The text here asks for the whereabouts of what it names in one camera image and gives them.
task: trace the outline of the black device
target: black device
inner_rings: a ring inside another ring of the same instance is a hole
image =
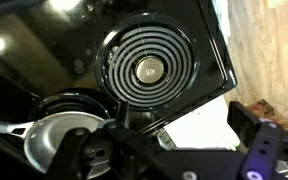
[[[77,111],[147,135],[236,85],[210,0],[0,1],[2,121]],[[0,151],[12,177],[41,176],[22,141]]]

